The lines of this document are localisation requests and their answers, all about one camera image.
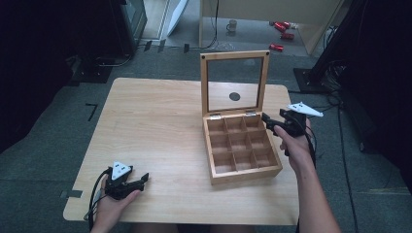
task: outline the hand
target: hand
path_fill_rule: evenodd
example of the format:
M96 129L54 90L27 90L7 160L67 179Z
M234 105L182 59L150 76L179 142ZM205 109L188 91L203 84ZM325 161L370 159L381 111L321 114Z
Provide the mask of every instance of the hand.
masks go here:
M309 119L306 119L307 127L311 127ZM305 136L299 136L293 138L282 127L276 125L274 130L282 138L281 150L288 150L289 162L296 173L299 173L301 169L309 166L312 168L313 162L310 156L309 144Z
M106 185L107 175L101 184L101 197L105 196L105 185ZM122 212L124 209L136 199L139 195L140 190L135 190L131 192L126 198L122 200L115 200L110 196L102 198L97 203L96 220L91 232L109 232L118 223Z

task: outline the box hinge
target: box hinge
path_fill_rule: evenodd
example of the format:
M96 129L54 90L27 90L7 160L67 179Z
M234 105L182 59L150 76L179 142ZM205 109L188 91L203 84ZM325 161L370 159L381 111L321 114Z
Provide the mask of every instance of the box hinge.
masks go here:
M210 119L221 119L221 114L210 115Z
M255 111L247 111L246 112L246 117L253 117L253 116L256 116L257 115L257 112L255 112Z

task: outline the black controller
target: black controller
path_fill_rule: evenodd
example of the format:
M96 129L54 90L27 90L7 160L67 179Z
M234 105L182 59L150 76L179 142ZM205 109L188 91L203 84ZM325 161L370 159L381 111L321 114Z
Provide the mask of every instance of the black controller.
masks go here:
M273 132L273 135L278 136L275 132L275 125L281 126L292 137L298 137L306 134L306 115L295 111L281 109L279 115L285 119L285 122L280 122L271 119L266 113L262 113L261 120L266 123L266 129Z
M133 170L133 166L130 166L130 171L123 174L121 177L112 180L112 171L109 174L109 178L106 180L105 186L105 193L116 200L121 200L125 198L128 194L130 194L134 190L141 190L145 189L145 182L149 179L149 173L143 176L140 181L127 183L128 175Z

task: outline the forearm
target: forearm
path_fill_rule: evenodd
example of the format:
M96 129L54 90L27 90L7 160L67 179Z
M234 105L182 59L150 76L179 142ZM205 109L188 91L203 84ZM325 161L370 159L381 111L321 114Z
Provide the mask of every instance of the forearm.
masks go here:
M305 232L340 232L313 166L296 173L299 192L299 230Z

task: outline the person's right hand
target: person's right hand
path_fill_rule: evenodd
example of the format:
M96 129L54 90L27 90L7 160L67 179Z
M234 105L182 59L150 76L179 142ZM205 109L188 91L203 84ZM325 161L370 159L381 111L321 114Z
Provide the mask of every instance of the person's right hand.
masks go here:
M311 127L309 119L306 119L307 127ZM274 130L282 138L281 150L288 150L289 162L296 173L304 168L314 167L312 158L310 156L309 144L305 136L293 138L282 127L275 126Z

